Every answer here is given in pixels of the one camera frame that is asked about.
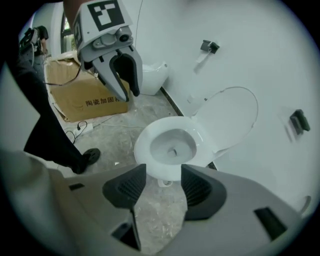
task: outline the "white toilet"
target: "white toilet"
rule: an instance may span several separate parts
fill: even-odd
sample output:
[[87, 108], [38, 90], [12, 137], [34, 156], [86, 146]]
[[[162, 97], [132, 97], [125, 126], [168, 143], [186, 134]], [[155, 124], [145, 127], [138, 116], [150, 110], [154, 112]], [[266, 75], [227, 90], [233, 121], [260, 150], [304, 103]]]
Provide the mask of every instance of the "white toilet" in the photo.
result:
[[152, 65], [142, 65], [143, 79], [140, 93], [155, 95], [169, 76], [169, 67], [165, 61]]
[[245, 139], [258, 109], [250, 90], [226, 88], [191, 117], [170, 116], [148, 125], [134, 145], [135, 160], [146, 164], [146, 172], [167, 187], [170, 183], [163, 181], [181, 180], [181, 164], [205, 167]]

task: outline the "black pants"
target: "black pants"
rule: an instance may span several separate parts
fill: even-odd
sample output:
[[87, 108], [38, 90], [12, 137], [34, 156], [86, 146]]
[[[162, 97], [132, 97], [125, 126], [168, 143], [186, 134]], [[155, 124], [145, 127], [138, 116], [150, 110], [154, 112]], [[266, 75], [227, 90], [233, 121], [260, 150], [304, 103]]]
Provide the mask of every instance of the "black pants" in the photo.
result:
[[31, 64], [18, 56], [16, 61], [8, 61], [8, 65], [25, 97], [40, 114], [24, 151], [61, 166], [70, 167], [75, 173], [83, 172], [87, 161], [66, 136], [51, 109], [46, 86], [38, 78]]

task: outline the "wall-mounted holder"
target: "wall-mounted holder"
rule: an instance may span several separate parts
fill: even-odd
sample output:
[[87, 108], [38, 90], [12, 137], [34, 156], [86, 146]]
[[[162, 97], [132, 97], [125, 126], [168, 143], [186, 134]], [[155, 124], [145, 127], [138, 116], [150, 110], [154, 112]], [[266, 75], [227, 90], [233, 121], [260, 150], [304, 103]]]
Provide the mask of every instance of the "wall-mounted holder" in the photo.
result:
[[203, 40], [203, 43], [201, 45], [201, 50], [205, 52], [211, 52], [213, 54], [216, 53], [216, 51], [220, 48], [219, 45], [217, 45], [215, 42]]
[[291, 116], [290, 120], [297, 135], [303, 134], [304, 131], [310, 131], [310, 126], [302, 109], [297, 109]]

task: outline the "concrete floor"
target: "concrete floor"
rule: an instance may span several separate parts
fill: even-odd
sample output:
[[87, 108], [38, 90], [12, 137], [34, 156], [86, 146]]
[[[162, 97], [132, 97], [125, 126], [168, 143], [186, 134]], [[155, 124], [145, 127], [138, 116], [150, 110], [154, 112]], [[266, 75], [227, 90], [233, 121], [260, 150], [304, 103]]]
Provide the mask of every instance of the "concrete floor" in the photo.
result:
[[[131, 99], [127, 113], [95, 119], [94, 130], [76, 140], [74, 145], [81, 153], [90, 148], [101, 151], [98, 162], [89, 166], [84, 175], [135, 164], [134, 145], [144, 127], [155, 120], [177, 115], [161, 92]], [[57, 169], [65, 177], [75, 175], [64, 166]], [[135, 206], [142, 253], [152, 255], [168, 244], [181, 229], [186, 210], [187, 201], [179, 182], [160, 188], [157, 180], [147, 175], [145, 189]]]

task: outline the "cardboard box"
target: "cardboard box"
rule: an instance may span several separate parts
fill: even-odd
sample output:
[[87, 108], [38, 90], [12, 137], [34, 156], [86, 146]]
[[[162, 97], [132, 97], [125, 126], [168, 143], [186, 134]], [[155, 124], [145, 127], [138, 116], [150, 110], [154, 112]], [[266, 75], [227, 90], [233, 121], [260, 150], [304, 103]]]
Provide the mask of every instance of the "cardboard box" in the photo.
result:
[[[119, 101], [92, 73], [79, 71], [76, 52], [67, 52], [57, 59], [48, 59], [45, 65], [46, 81], [66, 122], [78, 122], [128, 111], [128, 103]], [[129, 92], [129, 84], [122, 80]]]

